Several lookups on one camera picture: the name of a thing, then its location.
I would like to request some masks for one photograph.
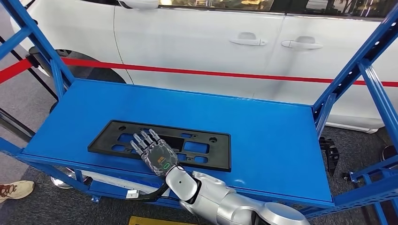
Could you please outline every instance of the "person's foot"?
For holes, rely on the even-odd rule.
[[[32,193],[35,183],[28,180],[20,180],[11,184],[0,184],[0,203],[8,198],[20,199]]]

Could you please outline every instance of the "blue metal shelf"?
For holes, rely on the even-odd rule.
[[[161,182],[142,160],[87,151],[110,120],[230,134],[232,171],[195,170],[244,193],[333,205],[312,109],[305,105],[77,79],[20,157],[96,165]]]
[[[127,120],[230,134],[231,172],[195,170],[224,180],[252,198],[307,206],[301,211],[308,218],[376,203],[377,214],[385,224],[379,202],[391,200],[398,211],[398,176],[390,169],[398,164],[398,156],[351,172],[352,182],[364,180],[366,185],[332,197],[318,143],[333,104],[363,75],[391,139],[398,146],[398,116],[371,65],[398,36],[398,5],[315,104],[299,105],[75,79],[21,3],[0,1],[21,27],[0,46],[0,58],[29,37],[51,68],[60,99],[25,149],[0,138],[0,151],[92,195],[94,202],[101,196],[123,198],[126,189],[97,181],[87,186],[82,182],[82,171],[153,187],[161,183],[140,160],[87,151],[108,121]],[[53,165],[74,168],[77,179]],[[383,176],[372,181],[375,174]],[[176,206],[169,201],[161,199],[156,204]]]

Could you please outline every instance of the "caster wheel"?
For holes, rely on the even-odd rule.
[[[341,178],[343,178],[345,181],[351,181],[351,176],[347,172],[346,173],[345,172],[341,173]]]

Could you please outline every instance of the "red rope barrier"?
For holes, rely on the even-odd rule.
[[[29,69],[31,66],[32,64],[27,59],[23,59],[12,66],[5,68],[4,70],[0,71],[0,83],[13,78],[21,72]]]
[[[190,69],[173,69],[173,68],[164,68],[164,67],[148,67],[148,66],[136,66],[136,65],[110,63],[110,62],[98,62],[93,60],[78,60],[70,58],[62,58],[62,60],[67,65],[82,66],[82,67],[132,69],[132,70],[153,71],[153,72],[241,77],[241,78],[267,79],[267,80],[277,80],[277,81],[300,81],[300,82],[314,82],[314,83],[331,83],[333,81],[333,79],[327,79],[327,78],[254,75],[254,74],[212,72],[212,71],[201,71],[201,70],[190,70]],[[398,82],[383,81],[382,83],[384,87],[398,87]],[[364,81],[355,81],[354,84],[366,85]]]

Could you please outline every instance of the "car window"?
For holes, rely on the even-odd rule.
[[[398,0],[293,0],[288,11],[312,15],[384,18]]]
[[[273,8],[276,2],[286,2]],[[221,9],[251,10],[264,12],[285,12],[290,0],[159,0],[162,6],[207,7]]]

